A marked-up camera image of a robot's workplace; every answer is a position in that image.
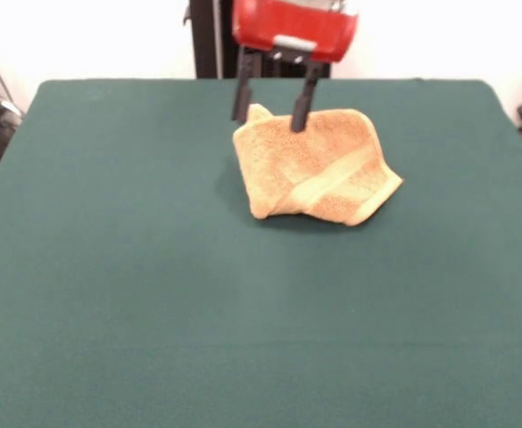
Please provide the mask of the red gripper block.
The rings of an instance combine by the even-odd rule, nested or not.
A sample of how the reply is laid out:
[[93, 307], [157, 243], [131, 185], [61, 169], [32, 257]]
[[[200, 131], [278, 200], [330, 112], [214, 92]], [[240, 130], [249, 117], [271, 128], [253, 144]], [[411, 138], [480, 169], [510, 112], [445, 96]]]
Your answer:
[[308, 54], [302, 92], [296, 99], [291, 130], [301, 133], [311, 111], [321, 65], [340, 62], [359, 19], [357, 1], [235, 1], [232, 32], [239, 45], [236, 94], [231, 119], [247, 121], [253, 91], [251, 78], [261, 75], [261, 53], [277, 48]]

